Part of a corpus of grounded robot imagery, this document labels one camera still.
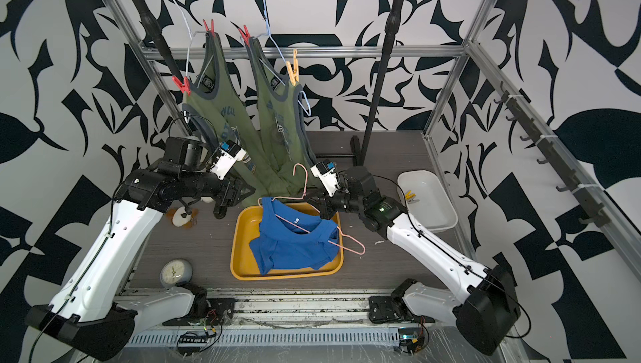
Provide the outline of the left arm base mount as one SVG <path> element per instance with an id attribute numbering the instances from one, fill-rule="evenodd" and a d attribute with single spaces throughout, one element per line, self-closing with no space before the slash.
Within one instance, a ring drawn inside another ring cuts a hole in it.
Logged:
<path id="1" fill-rule="evenodd" d="M 210 298 L 205 288 L 190 283 L 182 284 L 180 287 L 195 297 L 192 306 L 185 316 L 165 321 L 162 323 L 163 326 L 196 326 L 202 323 L 207 326 L 218 326 L 226 324 L 234 317 L 235 298 Z"/>

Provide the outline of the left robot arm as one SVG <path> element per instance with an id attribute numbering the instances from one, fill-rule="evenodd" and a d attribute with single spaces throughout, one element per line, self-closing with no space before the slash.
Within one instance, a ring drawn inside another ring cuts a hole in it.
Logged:
<path id="1" fill-rule="evenodd" d="M 254 187 L 231 172 L 245 155 L 233 141 L 211 149 L 197 139 L 168 138 L 161 159 L 132 171 L 117 187 L 110 217 L 87 256 L 50 303 L 30 308 L 26 324 L 108 361 L 142 331 L 182 317 L 206 317 L 206 290 L 187 280 L 128 306 L 118 305 L 114 297 L 143 242 L 175 201 L 208 197 L 223 217 L 228 207 L 254 193 Z"/>

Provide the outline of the yellow clothespin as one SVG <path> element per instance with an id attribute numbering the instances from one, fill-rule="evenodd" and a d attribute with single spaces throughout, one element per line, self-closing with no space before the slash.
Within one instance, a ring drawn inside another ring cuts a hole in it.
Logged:
<path id="1" fill-rule="evenodd" d="M 404 194 L 404 199 L 405 199 L 405 201 L 406 201 L 407 203 L 412 202 L 413 200 L 415 200 L 415 199 L 416 199 L 416 197 L 417 197 L 417 195 L 416 195 L 414 192 L 412 192 L 412 191 L 407 191 L 407 192 Z"/>

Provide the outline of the blue tank top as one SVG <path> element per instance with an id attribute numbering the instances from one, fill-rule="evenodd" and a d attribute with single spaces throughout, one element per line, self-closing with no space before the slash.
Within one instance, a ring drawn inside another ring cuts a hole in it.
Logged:
<path id="1" fill-rule="evenodd" d="M 297 211 L 280 201 L 262 201 L 260 234 L 250 242 L 258 270 L 315 271 L 335 259 L 339 232 L 334 221 Z"/>

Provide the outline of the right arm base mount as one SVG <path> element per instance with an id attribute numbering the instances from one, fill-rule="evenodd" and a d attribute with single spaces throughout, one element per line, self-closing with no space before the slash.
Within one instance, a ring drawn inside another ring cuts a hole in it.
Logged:
<path id="1" fill-rule="evenodd" d="M 406 291 L 419 281 L 408 278 L 395 288 L 388 296 L 370 296 L 368 299 L 368 320 L 373 324 L 386 323 L 419 323 L 424 319 L 426 323 L 435 323 L 429 316 L 416 316 L 412 314 L 403 301 Z"/>

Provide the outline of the blue wire hanger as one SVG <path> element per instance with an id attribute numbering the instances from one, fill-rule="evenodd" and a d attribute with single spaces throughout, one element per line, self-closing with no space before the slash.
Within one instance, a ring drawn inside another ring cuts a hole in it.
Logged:
<path id="1" fill-rule="evenodd" d="M 280 59 L 285 64 L 285 61 L 287 61 L 287 59 L 285 58 L 281 47 L 276 42 L 276 40 L 274 38 L 274 35 L 272 33 L 267 1 L 266 0 L 262 0 L 262 3 L 263 3 L 262 16 L 263 16 L 263 19 L 264 19 L 264 22 L 265 22 L 265 33 L 262 34 L 262 36 L 266 36 L 268 39 L 270 39 L 272 41 L 272 43 L 274 44 L 274 46 L 275 46 L 275 48 L 276 48 L 276 50 L 277 50 L 277 52 L 278 52 L 278 54 L 280 56 Z M 308 96 L 307 96 L 306 92 L 304 90 L 302 90 L 302 92 L 300 93 L 300 96 L 302 97 L 302 100 L 299 101 L 299 105 L 300 105 L 300 107 L 302 107 L 303 113 L 306 114 L 308 117 L 311 117 L 311 106 L 310 106 L 310 101 L 308 99 Z"/>

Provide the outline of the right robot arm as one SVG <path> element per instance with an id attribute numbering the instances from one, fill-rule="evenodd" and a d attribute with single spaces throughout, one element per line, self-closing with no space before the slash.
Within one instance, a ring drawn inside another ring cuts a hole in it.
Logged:
<path id="1" fill-rule="evenodd" d="M 383 239 L 400 247 L 446 286 L 439 290 L 418 281 L 397 287 L 402 306 L 413 316 L 426 316 L 454 325 L 467 343 L 491 356 L 525 312 L 519 304 L 513 274 L 502 266 L 489 268 L 436 236 L 404 206 L 377 187 L 363 166 L 338 172 L 325 160 L 311 174 L 322 187 L 304 200 L 323 218 L 352 213 Z"/>

